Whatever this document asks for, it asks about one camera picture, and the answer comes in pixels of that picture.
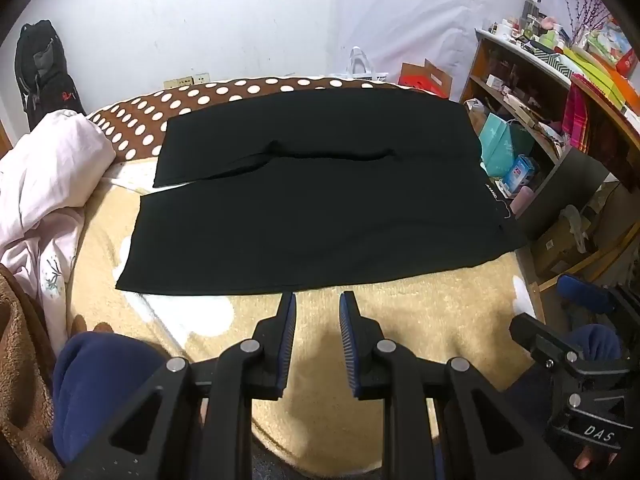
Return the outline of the person's right hand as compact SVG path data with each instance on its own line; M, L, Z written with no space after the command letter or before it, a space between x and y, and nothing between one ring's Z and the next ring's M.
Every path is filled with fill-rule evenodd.
M592 448L585 446L582 452L574 460L574 467L578 470L584 470L592 464L611 465L616 459L616 453L607 453L602 448Z

